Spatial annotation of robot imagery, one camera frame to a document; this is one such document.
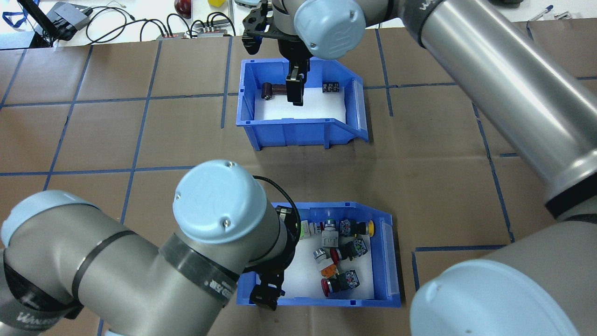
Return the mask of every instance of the white table surface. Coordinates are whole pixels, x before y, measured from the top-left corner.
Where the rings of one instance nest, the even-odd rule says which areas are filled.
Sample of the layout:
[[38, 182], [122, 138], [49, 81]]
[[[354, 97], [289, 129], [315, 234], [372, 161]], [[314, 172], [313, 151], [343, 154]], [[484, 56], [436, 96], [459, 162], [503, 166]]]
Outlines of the white table surface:
[[[56, 2], [56, 0], [41, 0], [39, 6], [42, 11], [47, 12]], [[71, 2], [78, 5], [101, 6], [106, 5], [109, 0], [66, 0], [66, 2]], [[175, 13], [173, 0], [119, 0], [119, 3], [127, 6], [125, 9], [135, 16], [136, 19], [160, 19], [165, 22], [166, 16], [169, 13]], [[553, 13], [569, 11], [572, 13], [574, 18], [597, 17], [597, 0], [525, 0], [520, 5], [511, 5], [508, 7], [497, 6], [497, 8], [510, 21], [516, 22], [530, 19], [548, 5], [554, 6]], [[0, 11], [13, 10], [15, 9], [14, 6], [18, 7], [16, 0], [0, 0]], [[201, 19], [205, 21], [207, 14], [213, 11], [221, 11], [225, 14], [228, 14], [227, 4], [217, 8], [210, 6], [207, 3], [207, 0], [193, 0], [192, 12], [194, 20]], [[234, 5], [234, 21], [236, 31], [238, 33], [241, 33], [243, 30], [242, 19], [244, 19], [248, 12], [249, 9]], [[124, 21], [120, 14], [113, 12], [111, 13], [110, 11], [104, 12], [102, 15], [98, 16], [98, 18], [91, 25], [90, 36], [92, 38], [98, 38], [123, 23]], [[171, 18], [170, 23], [173, 32], [182, 32], [186, 30], [185, 25], [176, 17]], [[134, 25], [128, 26], [124, 33], [112, 41], [112, 43], [138, 41], [141, 25], [142, 23], [136, 23]], [[403, 24], [400, 19], [394, 19], [382, 23], [380, 27], [403, 27]], [[29, 24], [22, 26], [22, 28], [24, 28], [24, 30], [31, 30], [31, 26]], [[6, 25], [4, 21], [0, 21], [0, 33], [14, 31], [15, 30]], [[149, 24], [143, 31], [143, 40], [149, 41], [155, 39], [158, 35], [158, 29], [154, 25]], [[84, 32], [78, 32], [71, 41], [59, 41], [57, 45], [84, 45], [87, 43], [89, 43], [89, 40], [87, 40]]]

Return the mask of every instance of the yellow object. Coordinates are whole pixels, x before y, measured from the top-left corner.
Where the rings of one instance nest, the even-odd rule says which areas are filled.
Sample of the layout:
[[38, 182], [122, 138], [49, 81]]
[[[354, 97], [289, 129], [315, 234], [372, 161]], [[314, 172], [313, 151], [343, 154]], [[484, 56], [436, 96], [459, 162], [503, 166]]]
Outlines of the yellow object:
[[214, 7], [221, 7], [226, 0], [207, 0], [207, 2]]
[[373, 221], [369, 221], [369, 237], [373, 237], [374, 233], [375, 233], [375, 225], [373, 224]]

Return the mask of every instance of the blue lanyard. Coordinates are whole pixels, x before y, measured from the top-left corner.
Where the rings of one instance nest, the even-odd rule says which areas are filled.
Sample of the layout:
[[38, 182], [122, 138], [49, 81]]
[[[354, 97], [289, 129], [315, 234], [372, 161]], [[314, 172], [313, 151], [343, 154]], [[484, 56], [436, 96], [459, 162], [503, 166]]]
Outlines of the blue lanyard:
[[[39, 4], [39, 0], [33, 0], [33, 2], [38, 5]], [[4, 21], [6, 21], [6, 23], [13, 27], [13, 28], [19, 28], [26, 20], [27, 20], [27, 11], [23, 10], [22, 12], [4, 12], [2, 13], [2, 18], [4, 19]], [[12, 20], [9, 19], [9, 17], [12, 16], [23, 16], [22, 19], [20, 19], [19, 21], [13, 23]]]

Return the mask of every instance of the table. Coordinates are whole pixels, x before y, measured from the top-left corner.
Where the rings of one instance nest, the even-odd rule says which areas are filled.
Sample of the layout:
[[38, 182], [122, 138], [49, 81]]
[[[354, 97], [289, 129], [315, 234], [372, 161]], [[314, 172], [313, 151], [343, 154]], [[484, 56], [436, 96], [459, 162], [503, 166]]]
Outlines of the table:
[[[597, 93], [597, 19], [532, 22], [530, 33]], [[279, 57], [275, 41], [255, 57]], [[553, 223], [541, 181], [405, 29], [368, 30], [340, 60], [364, 79], [370, 143], [255, 152], [235, 126], [248, 58], [240, 38], [0, 51], [0, 218], [35, 192], [61, 189], [161, 245], [176, 229], [178, 181], [214, 158], [272, 178], [295, 201], [392, 214], [403, 308], [231, 303], [212, 336], [408, 335], [420, 285]], [[86, 309], [46, 335], [92, 336], [98, 324]]]

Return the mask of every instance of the grid of blue tape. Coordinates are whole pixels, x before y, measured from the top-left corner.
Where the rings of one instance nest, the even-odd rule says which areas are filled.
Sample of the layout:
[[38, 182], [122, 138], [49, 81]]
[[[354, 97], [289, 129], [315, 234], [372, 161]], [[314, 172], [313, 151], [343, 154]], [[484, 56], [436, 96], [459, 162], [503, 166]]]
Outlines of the grid of blue tape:
[[[402, 84], [402, 85], [390, 85], [389, 84], [389, 80], [388, 80], [388, 75], [387, 75], [387, 67], [386, 67], [386, 61], [385, 61], [385, 56], [383, 53], [383, 46], [381, 43], [381, 37], [379, 35], [379, 31], [378, 29], [375, 29], [376, 32], [376, 38], [377, 38], [377, 45], [378, 45], [378, 50], [379, 50], [379, 54], [380, 54], [380, 58], [381, 58], [381, 66], [382, 66], [382, 70], [383, 70], [383, 77], [384, 77], [384, 85], [377, 85], [377, 86], [369, 86], [369, 87], [364, 87], [365, 90], [385, 90], [386, 91], [386, 97], [387, 97], [387, 105], [388, 105], [388, 109], [389, 109], [389, 115], [390, 117], [394, 116], [393, 113], [393, 108], [392, 108], [392, 98], [390, 96], [390, 89], [393, 88], [409, 88], [409, 87], [427, 87], [427, 86], [455, 86], [456, 83], [423, 83], [423, 84]], [[529, 34], [529, 37], [532, 39], [533, 35], [531, 32], [531, 29], [528, 27], [527, 25], [527, 32]], [[75, 92], [75, 96], [73, 97], [72, 101], [68, 101], [68, 102], [50, 102], [50, 103], [20, 103], [20, 104], [5, 104], [6, 99], [8, 97], [8, 94], [10, 92], [11, 87], [13, 86], [14, 80], [19, 72], [19, 69], [21, 67], [21, 64], [23, 63], [23, 59], [26, 55], [27, 50], [23, 50], [23, 53], [20, 56], [19, 62], [16, 66], [16, 69], [13, 73], [13, 76], [11, 78], [11, 81], [7, 87], [6, 92], [4, 93], [4, 96], [2, 97], [2, 100], [0, 102], [0, 109], [2, 109], [3, 107], [16, 107], [16, 106], [42, 106], [42, 105], [70, 105], [70, 109], [69, 109], [69, 113], [68, 113], [68, 118], [67, 121], [64, 125], [62, 134], [60, 136], [60, 140], [59, 140], [59, 144], [56, 148], [56, 152], [54, 154], [54, 158], [50, 167], [50, 170], [48, 172], [14, 172], [14, 173], [0, 173], [0, 176], [47, 176], [46, 179], [46, 183], [44, 185], [44, 190], [47, 189], [48, 184], [50, 182], [50, 178], [53, 175], [80, 175], [80, 174], [102, 174], [102, 173], [129, 173], [130, 174], [130, 178], [129, 178], [129, 182], [128, 182], [128, 186], [127, 186], [127, 193], [125, 196], [125, 201], [124, 201], [124, 205], [122, 208], [122, 215], [121, 215], [121, 223], [124, 223], [124, 219], [126, 216], [126, 211], [127, 211], [127, 206], [128, 206], [128, 199], [131, 193], [131, 188], [133, 185], [133, 179], [134, 179], [134, 174], [135, 172], [147, 172], [147, 171], [157, 171], [157, 170], [188, 170], [191, 169], [193, 166], [171, 166], [171, 167], [148, 167], [148, 168], [137, 168], [137, 158], [139, 156], [139, 149], [140, 149], [140, 145], [141, 145], [141, 139], [143, 137], [143, 129], [144, 129], [144, 125], [145, 125], [145, 120], [147, 117], [147, 109], [149, 107], [149, 102], [151, 100], [161, 100], [161, 99], [184, 99], [184, 98], [199, 98], [199, 97], [223, 97], [223, 104], [222, 104], [222, 111], [221, 111], [221, 128], [224, 127], [225, 124], [225, 119], [226, 119], [226, 101], [227, 101], [227, 97], [228, 96], [238, 96], [238, 93], [229, 93], [228, 92], [228, 80], [229, 80], [229, 74], [230, 74], [230, 58], [231, 58], [231, 54], [232, 54], [232, 38], [229, 39], [229, 43], [228, 43], [228, 52], [227, 52], [227, 60], [226, 60], [226, 78], [225, 78], [225, 83], [224, 83], [224, 93], [222, 94], [194, 94], [194, 95], [190, 95], [190, 96], [158, 96], [158, 97], [152, 97], [151, 93], [152, 93], [152, 89], [153, 89], [153, 83], [155, 80], [155, 74], [156, 74], [156, 70], [158, 67], [158, 62], [159, 62], [159, 56], [160, 56], [160, 51], [161, 51], [161, 45], [162, 42], [160, 41], [158, 44], [158, 50], [156, 53], [156, 59], [155, 59], [155, 63], [153, 66], [153, 72], [152, 72], [152, 77], [151, 77], [151, 82], [150, 82], [150, 86], [149, 89], [147, 91], [147, 96], [146, 97], [134, 97], [134, 98], [125, 98], [125, 99], [102, 99], [102, 100], [77, 100], [79, 91], [81, 89], [81, 85], [82, 85], [82, 81], [83, 81], [83, 77], [85, 75], [85, 72], [87, 71], [87, 67], [89, 65], [89, 61], [91, 59], [91, 54], [93, 52], [93, 46], [90, 47], [87, 59], [85, 61], [85, 66], [83, 68], [81, 77], [79, 79], [79, 83]], [[580, 77], [578, 78], [579, 80], [597, 80], [597, 77]], [[60, 152], [60, 148], [64, 139], [64, 135], [66, 133], [66, 129], [68, 127], [69, 124], [69, 120], [70, 120], [70, 116], [72, 115], [72, 111], [74, 109], [74, 106], [77, 104], [85, 104], [85, 103], [103, 103], [103, 102], [129, 102], [129, 101], [139, 101], [139, 100], [144, 100], [145, 101], [145, 107], [144, 107], [144, 111], [143, 111], [143, 118], [141, 121], [141, 126], [140, 126], [140, 130], [139, 130], [139, 136], [137, 138], [137, 147], [135, 150], [135, 154], [134, 154], [134, 159], [133, 159], [133, 164], [131, 166], [130, 169], [106, 169], [106, 170], [74, 170], [74, 171], [67, 171], [67, 172], [55, 172], [54, 171], [54, 166], [56, 165], [56, 160], [58, 157], [58, 154]], [[497, 196], [498, 199], [500, 201], [500, 206], [502, 209], [502, 213], [503, 213], [503, 217], [504, 217], [504, 221], [506, 223], [506, 229], [508, 232], [508, 235], [510, 236], [510, 241], [513, 243], [515, 241], [514, 238], [514, 234], [512, 233], [512, 231], [510, 230], [510, 219], [508, 217], [508, 213], [507, 213], [507, 209], [506, 209], [506, 204], [504, 202], [504, 198], [503, 198], [503, 194], [501, 191], [501, 186], [499, 183], [499, 179], [497, 177], [496, 174], [496, 167], [493, 163], [493, 159], [491, 156], [491, 152], [490, 152], [490, 148], [489, 148], [489, 144], [487, 142], [487, 137], [485, 136], [485, 132], [483, 129], [483, 125], [479, 119], [479, 111], [477, 109], [477, 107], [473, 104], [473, 111], [475, 112], [475, 117], [477, 118], [477, 123], [479, 126], [479, 132], [481, 134], [481, 137], [483, 138], [483, 143], [485, 145], [485, 151], [487, 154], [487, 159], [489, 161], [489, 165], [491, 168], [491, 173], [493, 175], [493, 179], [494, 179], [494, 184], [496, 186], [496, 192], [497, 192]], [[518, 154], [517, 153], [501, 153], [499, 154], [499, 157], [517, 157]], [[471, 250], [492, 250], [492, 249], [498, 249], [503, 247], [503, 245], [491, 245], [491, 246], [444, 246], [444, 247], [425, 247], [425, 248], [416, 248], [415, 252], [428, 252], [428, 251], [471, 251]], [[413, 273], [414, 273], [414, 283], [415, 283], [415, 287], [418, 290], [419, 289], [419, 281], [418, 281], [418, 270], [417, 270], [417, 262], [416, 262], [416, 255], [415, 252], [412, 252], [412, 266], [413, 266]], [[103, 321], [100, 321], [99, 327], [98, 327], [98, 333], [97, 335], [100, 336], [101, 335], [101, 330], [103, 329]]]

